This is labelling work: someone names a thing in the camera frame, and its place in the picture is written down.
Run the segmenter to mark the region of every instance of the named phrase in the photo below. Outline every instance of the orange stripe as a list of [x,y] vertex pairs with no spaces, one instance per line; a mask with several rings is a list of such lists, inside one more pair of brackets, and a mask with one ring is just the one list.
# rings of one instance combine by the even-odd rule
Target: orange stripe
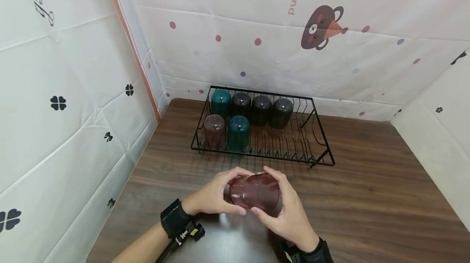
[[129,43],[131,45],[132,53],[134,54],[134,59],[135,59],[135,62],[137,63],[137,68],[139,69],[139,73],[140,73],[140,76],[142,77],[142,81],[144,83],[145,90],[146,90],[146,92],[149,96],[150,102],[152,104],[153,111],[155,112],[155,118],[157,118],[157,121],[159,122],[160,119],[161,119],[160,112],[158,112],[157,103],[155,102],[155,99],[153,97],[152,90],[149,86],[149,82],[147,81],[145,73],[142,70],[143,65],[142,65],[142,62],[140,61],[140,58],[137,55],[136,49],[134,47],[133,40],[132,40],[132,37],[131,37],[131,33],[129,31],[129,28],[127,27],[126,19],[124,18],[124,14],[122,12],[121,6],[119,5],[118,0],[112,0],[112,1],[113,1],[113,4],[114,4],[114,8],[117,11],[117,15],[119,16],[121,24],[124,28],[124,32],[126,32],[127,40],[129,40]]

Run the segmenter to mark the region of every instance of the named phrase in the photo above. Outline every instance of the wire rack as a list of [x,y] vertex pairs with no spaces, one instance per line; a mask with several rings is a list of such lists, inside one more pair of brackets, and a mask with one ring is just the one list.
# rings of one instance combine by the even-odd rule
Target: wire rack
[[[267,124],[264,127],[251,126],[248,146],[242,151],[233,151],[224,146],[212,147],[204,139],[204,119],[211,114],[211,96],[216,90],[226,90],[233,96],[238,92],[247,93],[251,99],[258,95],[267,96],[274,103],[284,97],[294,104],[294,112],[287,127],[277,130]],[[196,127],[191,149],[199,152],[225,152],[237,155],[248,155],[278,160],[304,162],[310,167],[316,164],[334,166],[335,159],[326,140],[318,113],[311,97],[299,97],[277,93],[266,93],[252,90],[233,89],[211,86],[205,100],[204,108]]]

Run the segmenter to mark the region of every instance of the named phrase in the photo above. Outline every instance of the wooden tabletop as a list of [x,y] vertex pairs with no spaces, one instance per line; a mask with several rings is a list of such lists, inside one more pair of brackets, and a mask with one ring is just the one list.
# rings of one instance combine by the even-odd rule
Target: wooden tabletop
[[[392,125],[321,117],[334,167],[191,150],[204,103],[174,99],[99,235],[88,263],[106,263],[176,198],[235,166],[284,172],[335,263],[468,263],[470,234]],[[206,235],[168,263],[285,262],[256,217],[203,215]]]

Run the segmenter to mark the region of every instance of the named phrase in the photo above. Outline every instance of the cup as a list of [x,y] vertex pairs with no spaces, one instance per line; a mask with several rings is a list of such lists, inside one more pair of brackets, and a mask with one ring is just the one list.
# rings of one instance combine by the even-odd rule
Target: cup
[[232,96],[226,90],[216,90],[211,97],[211,113],[218,114],[224,119],[230,116]]
[[228,123],[227,147],[233,151],[243,151],[250,142],[250,123],[246,117],[236,115]]
[[271,100],[263,95],[256,96],[251,103],[251,125],[265,126],[269,119],[269,112],[271,111]]
[[272,211],[279,202],[279,185],[267,173],[236,177],[229,182],[228,194],[232,204],[250,209],[258,207]]
[[246,118],[250,117],[251,98],[247,93],[236,93],[232,97],[232,117],[242,115]]
[[211,114],[204,119],[205,144],[209,149],[222,149],[226,141],[226,126],[222,116]]
[[294,105],[291,101],[284,97],[277,99],[274,101],[273,108],[271,110],[269,125],[271,125],[271,127],[274,129],[285,129],[293,111]]

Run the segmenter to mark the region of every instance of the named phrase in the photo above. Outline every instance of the person's left hand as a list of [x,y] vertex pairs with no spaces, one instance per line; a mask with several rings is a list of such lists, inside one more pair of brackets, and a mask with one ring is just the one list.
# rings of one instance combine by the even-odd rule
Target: person's left hand
[[228,213],[245,215],[246,210],[243,207],[227,203],[224,200],[224,188],[230,180],[237,176],[251,176],[253,174],[253,172],[240,167],[217,173],[217,175],[199,191],[182,201],[183,210],[188,215],[195,215],[199,212],[207,214]]

